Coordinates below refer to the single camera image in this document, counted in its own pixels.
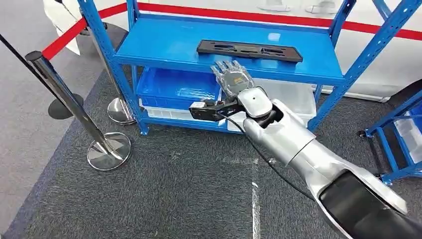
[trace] red stripe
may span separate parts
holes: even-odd
[[[284,24],[295,24],[295,25],[307,25],[307,26],[330,26],[331,19],[322,18],[310,18],[300,16],[281,16],[271,15],[262,13],[251,13],[241,11],[228,11],[228,10],[216,10],[206,9],[197,7],[187,6],[172,6],[152,3],[138,3],[139,9],[144,11],[156,11],[166,13],[176,13],[184,15],[195,15],[195,16],[207,16],[207,17],[219,17],[229,18],[237,20],[249,20],[249,21],[262,21],[262,22],[273,22],[273,23],[284,23]]]
[[[75,38],[85,27],[87,23],[85,19],[80,19],[73,25],[69,30],[67,30],[63,35],[58,37],[53,43],[48,45],[43,51],[42,54],[48,60],[51,60],[57,53],[59,53],[73,38]]]
[[[125,3],[112,6],[103,10],[100,10],[98,13],[101,18],[106,18],[109,16],[116,15],[121,12],[127,11],[127,5]],[[42,54],[48,60],[51,60],[57,53],[59,53],[73,38],[75,38],[82,30],[87,26],[85,19],[80,19],[73,25],[69,30],[67,30],[63,35],[58,37],[53,43],[47,46]]]
[[[262,13],[216,10],[216,9],[206,9],[206,8],[198,8],[198,7],[172,6],[172,5],[140,3],[140,2],[138,3],[138,6],[140,10],[144,10],[144,11],[165,12],[165,13],[175,13],[175,14],[194,15],[194,16],[218,17],[218,18],[228,18],[228,19],[237,19],[237,20],[249,20],[249,21],[283,23],[283,24],[293,24],[293,25],[320,26],[320,27],[329,27],[331,24],[331,19],[322,19],[322,18],[282,16],[282,15],[271,15],[271,14],[262,14]],[[101,18],[105,18],[105,17],[109,17],[112,15],[124,12],[124,11],[127,11],[126,3],[122,3],[116,6],[112,6],[112,7],[100,10],[99,14]],[[75,38],[86,26],[87,24],[85,20],[83,19],[79,20],[75,25],[73,25],[69,30],[67,30],[62,36],[57,38],[53,43],[51,43],[47,48],[45,48],[42,51],[44,57],[46,57],[49,60],[53,58],[73,38]],[[346,21],[342,29],[375,34],[380,29],[380,26]],[[396,34],[396,37],[421,41],[422,32],[401,29]]]

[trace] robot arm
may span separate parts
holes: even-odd
[[[422,238],[421,225],[405,216],[406,202],[400,196],[366,169],[320,144],[281,101],[270,100],[262,88],[254,87],[237,62],[225,64],[222,72],[213,71],[230,94],[229,103],[194,103],[190,111],[195,119],[217,121],[221,114],[245,111],[246,134],[297,172],[326,221],[346,238]]]

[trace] dark gray carpet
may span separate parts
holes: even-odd
[[[259,186],[261,238],[340,238],[313,203],[265,164],[254,164],[258,155],[243,136],[158,125],[140,136],[136,125],[118,126],[107,118],[113,96],[103,73],[85,107],[104,132],[130,137],[132,157],[114,171],[94,170],[86,161],[92,139],[73,122],[6,239],[248,239],[252,181]],[[343,158],[377,170],[367,140],[356,132],[390,110],[388,104],[344,98],[316,134]],[[303,187],[292,170],[282,171]],[[419,183],[404,179],[394,189],[421,220]]]

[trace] chrome stanchion base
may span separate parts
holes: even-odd
[[[108,171],[122,165],[130,156],[130,140],[119,132],[104,134],[106,141],[111,145],[117,155],[109,154],[94,141],[88,149],[88,163],[95,169]]]
[[[126,104],[126,102],[121,101],[119,98],[112,100],[112,102],[110,102],[107,107],[108,117],[112,121],[121,125],[135,123],[135,119],[133,118],[133,116],[124,110],[122,104]]]

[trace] black cable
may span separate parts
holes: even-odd
[[[44,80],[41,78],[41,76],[36,72],[36,70],[16,51],[16,49],[0,34],[0,41],[19,59],[19,61],[22,62],[23,65],[25,65],[30,72],[47,88],[51,94],[56,97],[58,101],[60,101],[62,104],[63,102],[60,100],[60,98],[54,93],[50,87],[47,85],[47,83],[44,82]]]
[[[256,152],[259,154],[259,156],[261,156],[261,158],[268,164],[268,166],[270,166],[270,168],[272,170],[274,170],[274,172],[277,173],[277,175],[283,179],[288,185],[290,185],[292,188],[294,188],[296,191],[300,192],[302,195],[304,195],[305,197],[307,197],[308,199],[315,201],[314,198],[312,196],[310,196],[309,194],[307,194],[306,192],[304,192],[302,189],[298,188],[296,185],[294,185],[292,182],[290,182],[287,178],[285,178],[272,164],[271,162],[264,156],[264,154],[259,151],[259,149],[254,145],[254,143],[252,142],[252,140],[249,138],[249,136],[245,133],[245,131],[242,129],[242,127],[239,126],[239,124],[237,124],[234,120],[230,119],[229,117],[221,114],[221,113],[217,113],[219,116],[225,118],[226,120],[230,121],[232,124],[234,124],[247,138],[247,140],[249,141],[249,143],[252,145],[252,147],[256,150]]]

